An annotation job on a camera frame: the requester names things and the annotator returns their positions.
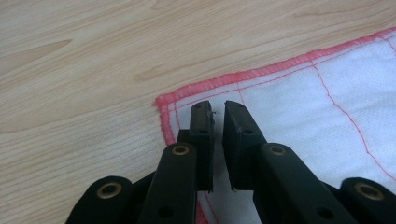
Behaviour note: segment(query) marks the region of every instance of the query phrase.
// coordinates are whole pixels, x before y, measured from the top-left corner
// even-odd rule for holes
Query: red thread
[[[273,74],[275,72],[286,70],[286,69],[291,68],[295,65],[311,62],[317,58],[334,54],[334,53],[339,52],[343,49],[348,49],[348,48],[351,48],[356,45],[361,45],[361,44],[373,41],[376,38],[379,38],[382,35],[387,35],[393,31],[396,31],[396,27],[389,28],[388,30],[385,30],[385,31],[382,31],[382,32],[379,32],[379,33],[376,33],[373,35],[361,37],[356,40],[348,41],[344,44],[341,44],[341,45],[338,45],[338,46],[335,46],[332,48],[318,49],[318,50],[310,51],[306,54],[288,59],[283,62],[270,64],[270,65],[264,66],[262,68],[257,68],[257,69],[255,69],[254,73],[252,73],[250,71],[231,73],[231,74],[226,74],[226,75],[223,75],[220,77],[214,77],[214,78],[211,78],[211,79],[208,79],[205,81],[197,82],[194,84],[190,84],[188,86],[181,87],[174,92],[170,92],[170,93],[166,93],[166,94],[158,96],[155,100],[155,103],[157,106],[168,105],[168,104],[172,104],[173,102],[175,102],[179,99],[182,99],[182,98],[185,98],[188,96],[192,96],[192,95],[204,92],[204,91],[210,91],[217,87],[234,84],[241,80],[249,80],[249,79],[253,79],[255,77],[267,76],[267,75]]]
[[[239,82],[237,82],[236,85],[238,87],[239,97],[241,97],[242,105],[244,105],[245,102],[244,102],[244,98],[242,97],[241,89],[239,88]]]
[[[197,209],[196,209],[197,218],[195,220],[195,224],[208,224],[207,218],[205,216],[204,211],[202,210],[201,205],[197,201]]]
[[[330,95],[329,89],[328,89],[327,86],[325,85],[324,80],[323,80],[323,78],[322,78],[321,75],[320,75],[319,70],[317,69],[317,67],[316,67],[313,63],[312,63],[312,66],[315,68],[315,70],[317,70],[318,77],[320,78],[320,81],[321,81],[321,83],[322,83],[324,89],[326,89],[327,95],[328,95],[329,98],[332,100],[332,104],[335,105],[335,106],[337,106],[344,114],[346,114],[346,115],[349,117],[349,120],[352,122],[353,126],[355,126],[356,130],[357,130],[358,133],[359,133],[359,136],[361,137],[361,141],[362,141],[363,144],[364,144],[364,148],[365,148],[365,150],[366,150],[366,153],[370,155],[370,157],[375,161],[375,164],[376,164],[379,168],[381,168],[381,170],[385,173],[385,175],[387,175],[388,177],[392,178],[393,180],[396,180],[396,178],[395,178],[394,176],[392,176],[387,170],[385,170],[384,167],[382,167],[382,165],[379,163],[379,161],[376,159],[376,157],[370,152],[369,148],[367,147],[366,140],[364,139],[363,134],[361,133],[361,129],[358,127],[358,125],[357,125],[356,122],[353,120],[353,118],[350,116],[350,114],[347,113],[343,107],[341,107],[340,105],[338,105],[338,104],[334,101],[334,99],[333,99],[332,96]]]
[[[216,223],[219,223],[218,217],[216,217],[216,214],[215,214],[215,212],[213,211],[212,204],[210,204],[209,199],[207,198],[206,192],[204,192],[204,195],[205,195],[205,198],[206,198],[206,200],[207,200],[207,203],[209,204],[210,211],[212,211],[213,217],[214,217],[215,220],[216,220]]]
[[[356,47],[356,48],[353,48],[353,49],[350,49],[350,50],[346,50],[345,52],[342,52],[342,53],[340,53],[340,54],[338,54],[338,55],[335,55],[334,57],[325,59],[325,60],[323,60],[323,61],[321,61],[321,62],[318,62],[318,63],[315,63],[315,64],[326,63],[326,62],[328,62],[328,61],[330,61],[330,60],[332,60],[332,59],[335,59],[335,58],[338,58],[338,57],[340,57],[340,56],[346,55],[346,54],[348,54],[349,52],[351,52],[351,51],[353,51],[353,50],[355,50],[355,49],[358,49],[358,48],[360,48],[360,47],[362,47],[362,46],[364,46],[364,45],[360,45],[360,46],[358,46],[358,47]],[[281,79],[282,77],[286,77],[286,76],[292,75],[293,73],[302,71],[302,70],[304,70],[305,68],[308,68],[308,67],[311,67],[311,65],[308,65],[308,66],[306,66],[306,67],[299,68],[299,69],[297,69],[297,70],[295,70],[295,71],[289,72],[289,73],[287,73],[287,74],[285,74],[285,75],[282,75],[282,76],[280,76],[280,77],[276,77],[276,78],[274,78],[274,79],[270,79],[270,80],[263,81],[263,82],[258,82],[258,83],[255,83],[255,84],[252,84],[252,85],[243,87],[243,88],[239,88],[239,85],[238,85],[238,88],[239,88],[239,90],[244,90],[244,89],[247,89],[247,88],[250,88],[250,87],[260,86],[260,85],[262,85],[262,84],[269,83],[269,82],[272,82],[272,81]],[[218,93],[216,93],[216,94],[208,95],[208,96],[203,97],[203,98],[200,98],[200,99],[198,99],[198,100],[191,101],[191,102],[186,103],[186,104],[184,104],[184,105],[180,105],[180,106],[176,107],[175,109],[179,109],[179,108],[181,108],[181,107],[183,107],[183,106],[186,106],[186,105],[191,105],[191,104],[193,104],[193,103],[195,103],[195,102],[203,101],[204,99],[207,99],[207,98],[209,98],[209,97],[214,97],[214,96],[222,95],[223,93],[228,93],[228,92],[232,92],[232,91],[239,91],[239,90],[236,89],[236,90],[218,92]]]
[[[176,117],[177,127],[180,129],[180,122],[178,122],[177,110],[176,109],[175,109],[175,117]]]
[[[390,43],[389,38],[392,38],[393,36],[390,36],[388,38],[384,38],[382,36],[380,36],[383,40],[387,41],[388,44],[390,45],[390,47],[393,49],[393,51],[395,51],[395,55],[396,55],[396,48],[393,47],[392,43]]]

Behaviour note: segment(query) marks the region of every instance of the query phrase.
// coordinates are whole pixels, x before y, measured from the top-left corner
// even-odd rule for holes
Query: towel
[[[231,190],[221,145],[226,100],[245,105],[266,140],[291,147],[321,181],[339,188],[360,176],[396,193],[396,27],[159,96],[167,145],[204,100],[215,112],[214,191],[198,192],[197,223],[260,223],[252,191]]]

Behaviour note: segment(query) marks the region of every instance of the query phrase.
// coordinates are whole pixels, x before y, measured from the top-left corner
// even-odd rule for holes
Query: black clamp
[[[66,223],[194,223],[197,190],[213,190],[212,115],[208,101],[193,105],[155,173],[96,181]],[[321,182],[289,147],[267,143],[244,105],[225,103],[222,144],[232,189],[254,191],[262,223],[396,223],[392,192],[359,177],[340,189]]]

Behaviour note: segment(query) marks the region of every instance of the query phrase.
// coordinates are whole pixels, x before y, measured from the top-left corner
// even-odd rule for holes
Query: hole
[[[104,189],[102,189],[102,192],[103,192],[104,194],[112,194],[112,193],[116,192],[116,190],[117,190],[117,187],[116,187],[116,186],[114,186],[114,185],[108,185],[108,186],[105,186]]]
[[[245,134],[252,134],[253,131],[251,131],[251,130],[244,130],[244,133],[245,133]]]
[[[164,206],[158,210],[158,216],[161,218],[168,218],[174,214],[174,211],[169,206]]]
[[[318,213],[318,215],[320,215],[321,217],[323,217],[325,219],[332,219],[334,217],[334,214],[332,213],[332,211],[326,207],[318,207],[317,213]]]
[[[110,199],[117,196],[121,192],[122,186],[117,182],[110,182],[102,185],[97,191],[96,194],[101,199]]]
[[[357,183],[355,185],[355,190],[362,196],[374,201],[381,201],[384,199],[384,194],[381,191],[368,184],[361,182]]]
[[[286,150],[283,147],[270,147],[270,151],[278,156],[283,156],[286,154]]]
[[[178,156],[182,156],[189,153],[189,149],[187,147],[177,146],[172,148],[172,153]]]

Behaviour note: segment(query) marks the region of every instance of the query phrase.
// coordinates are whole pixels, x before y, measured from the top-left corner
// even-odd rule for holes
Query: clamp jaw
[[[66,223],[194,223],[197,190],[213,190],[212,115],[208,101],[193,105],[156,172],[96,181]],[[225,103],[222,144],[232,189],[254,191],[262,223],[396,223],[392,192],[359,177],[340,189],[319,181],[291,148],[267,143],[244,105]]]

